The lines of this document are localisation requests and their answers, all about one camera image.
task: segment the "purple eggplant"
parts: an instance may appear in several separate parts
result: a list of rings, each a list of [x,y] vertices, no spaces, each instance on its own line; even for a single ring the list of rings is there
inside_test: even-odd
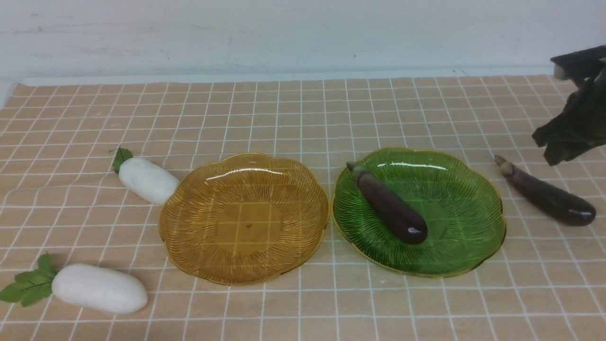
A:
[[[353,182],[391,233],[406,244],[421,244],[427,239],[427,224],[421,215],[368,169],[354,162],[348,162],[347,168]]]
[[[587,200],[533,177],[499,155],[494,156],[494,162],[510,185],[555,220],[569,226],[586,226],[596,218],[596,208]]]

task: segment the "radish leaf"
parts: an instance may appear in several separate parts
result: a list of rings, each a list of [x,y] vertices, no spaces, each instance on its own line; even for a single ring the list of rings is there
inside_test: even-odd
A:
[[[30,306],[53,293],[52,283],[55,272],[50,264],[50,256],[42,254],[38,258],[38,269],[15,275],[15,281],[0,291],[0,300],[9,303],[21,302]]]
[[[116,174],[120,173],[120,166],[122,166],[122,163],[132,157],[133,153],[130,150],[118,147],[118,149],[116,149],[116,156],[113,160],[113,171],[116,172]]]

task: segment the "amber glass plate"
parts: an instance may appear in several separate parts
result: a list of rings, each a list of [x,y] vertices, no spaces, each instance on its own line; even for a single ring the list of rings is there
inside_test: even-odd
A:
[[[305,263],[330,217],[326,192],[301,163],[244,153],[187,175],[159,231],[180,270],[213,283],[254,285]]]
[[[333,216],[341,234],[372,262],[404,274],[451,277],[478,267],[503,244],[506,225],[497,190],[459,159],[435,150],[385,148],[358,164],[423,216],[428,227],[423,243],[400,241],[345,168],[335,186]]]

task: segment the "green glass plate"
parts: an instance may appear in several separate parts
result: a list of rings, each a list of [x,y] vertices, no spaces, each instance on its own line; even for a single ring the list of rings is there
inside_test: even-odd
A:
[[[482,175],[436,150],[379,149],[358,164],[423,216],[427,239],[403,243],[378,218],[345,169],[335,184],[333,218],[341,234],[370,261],[392,271],[452,277],[495,254],[507,226],[501,197]]]

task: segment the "daikon radish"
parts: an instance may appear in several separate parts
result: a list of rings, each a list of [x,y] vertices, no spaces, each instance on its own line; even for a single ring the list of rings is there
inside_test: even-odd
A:
[[[27,307],[54,294],[59,300],[112,315],[132,314],[147,305],[143,284],[123,272],[88,264],[72,264],[55,272],[50,256],[38,258],[38,268],[15,275],[0,291],[0,300]]]
[[[140,157],[126,148],[118,147],[113,170],[122,184],[141,198],[162,206],[179,186],[179,180],[162,167]]]

